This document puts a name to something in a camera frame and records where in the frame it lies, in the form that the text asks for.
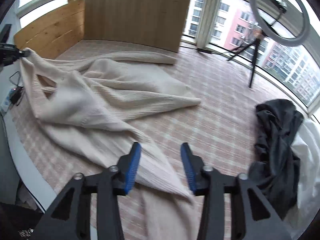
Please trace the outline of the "cream knitted cardigan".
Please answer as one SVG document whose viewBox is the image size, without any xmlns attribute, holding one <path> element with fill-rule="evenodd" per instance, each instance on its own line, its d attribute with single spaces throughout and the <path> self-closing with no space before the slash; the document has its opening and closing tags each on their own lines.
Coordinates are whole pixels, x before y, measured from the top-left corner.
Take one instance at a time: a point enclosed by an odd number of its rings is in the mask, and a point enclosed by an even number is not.
<svg viewBox="0 0 320 240">
<path fill-rule="evenodd" d="M 194 199 L 165 154 L 130 121 L 196 106 L 187 85 L 160 68 L 175 58 L 124 51 L 59 61 L 35 51 L 21 61 L 33 115 L 52 141 L 91 162 L 109 167 L 134 142 L 142 148 L 136 182 L 145 205 L 149 239 L 195 239 Z"/>
</svg>

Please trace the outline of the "pine wood headboard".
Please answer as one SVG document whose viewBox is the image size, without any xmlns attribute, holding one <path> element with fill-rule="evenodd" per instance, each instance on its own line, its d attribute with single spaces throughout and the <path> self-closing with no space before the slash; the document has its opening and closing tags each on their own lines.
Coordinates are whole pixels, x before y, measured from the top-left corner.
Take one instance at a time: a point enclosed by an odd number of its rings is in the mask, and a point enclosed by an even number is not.
<svg viewBox="0 0 320 240">
<path fill-rule="evenodd" d="M 46 59 L 55 59 L 84 37 L 85 3 L 72 1 L 22 28 L 14 35 L 15 45 L 30 48 Z"/>
</svg>

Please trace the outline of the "black garment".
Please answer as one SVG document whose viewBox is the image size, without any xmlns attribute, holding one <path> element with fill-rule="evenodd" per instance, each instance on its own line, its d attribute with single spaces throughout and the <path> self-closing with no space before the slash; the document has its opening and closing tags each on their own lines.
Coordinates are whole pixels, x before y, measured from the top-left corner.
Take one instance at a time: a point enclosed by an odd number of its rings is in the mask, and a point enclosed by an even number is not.
<svg viewBox="0 0 320 240">
<path fill-rule="evenodd" d="M 291 145 L 304 120 L 302 113 L 286 99 L 275 99 L 255 108 L 258 121 L 257 155 L 249 178 L 257 185 L 281 219 L 296 204 L 300 159 Z"/>
</svg>

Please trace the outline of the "white garment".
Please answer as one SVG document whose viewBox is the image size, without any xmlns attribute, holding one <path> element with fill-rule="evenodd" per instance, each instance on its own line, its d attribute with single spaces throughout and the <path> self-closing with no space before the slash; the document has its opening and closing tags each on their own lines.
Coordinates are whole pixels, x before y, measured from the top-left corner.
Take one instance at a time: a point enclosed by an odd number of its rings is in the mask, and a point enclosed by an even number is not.
<svg viewBox="0 0 320 240">
<path fill-rule="evenodd" d="M 300 159 L 296 205 L 284 222 L 292 239 L 298 239 L 319 211 L 319 124 L 304 119 L 291 145 Z"/>
</svg>

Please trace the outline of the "pink plaid bed sheet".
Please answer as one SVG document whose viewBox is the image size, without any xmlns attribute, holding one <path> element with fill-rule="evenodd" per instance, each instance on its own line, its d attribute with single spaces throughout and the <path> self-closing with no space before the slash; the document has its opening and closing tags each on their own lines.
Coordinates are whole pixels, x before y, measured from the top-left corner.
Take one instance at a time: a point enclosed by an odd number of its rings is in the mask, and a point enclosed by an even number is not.
<svg viewBox="0 0 320 240">
<path fill-rule="evenodd" d="M 130 121 L 149 135 L 165 154 L 182 184 L 188 189 L 180 146 L 187 142 L 195 154 L 226 174 L 245 172 L 254 159 L 257 136 L 256 105 L 285 95 L 274 86 L 249 89 L 248 70 L 224 58 L 182 48 L 178 53 L 124 42 L 83 40 L 54 60 L 75 61 L 124 51 L 147 51 L 175 58 L 174 64 L 160 68 L 187 85 L 200 104 L 153 114 Z M 46 135 L 33 115 L 27 94 L 10 114 L 22 145 L 50 187 L 59 193 L 72 175 L 92 175 L 108 167 L 61 147 Z M 194 197 L 197 232 L 201 217 L 201 199 Z M 126 239 L 149 239 L 145 205 L 140 184 L 119 198 L 119 209 Z"/>
</svg>

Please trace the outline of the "light wood wardrobe panel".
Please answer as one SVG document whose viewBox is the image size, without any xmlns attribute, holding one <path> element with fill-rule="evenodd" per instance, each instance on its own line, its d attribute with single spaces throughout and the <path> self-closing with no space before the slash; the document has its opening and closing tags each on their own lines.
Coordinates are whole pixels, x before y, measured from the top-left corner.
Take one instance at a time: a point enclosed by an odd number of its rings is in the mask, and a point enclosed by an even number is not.
<svg viewBox="0 0 320 240">
<path fill-rule="evenodd" d="M 85 0 L 84 39 L 178 52 L 190 0 Z"/>
</svg>

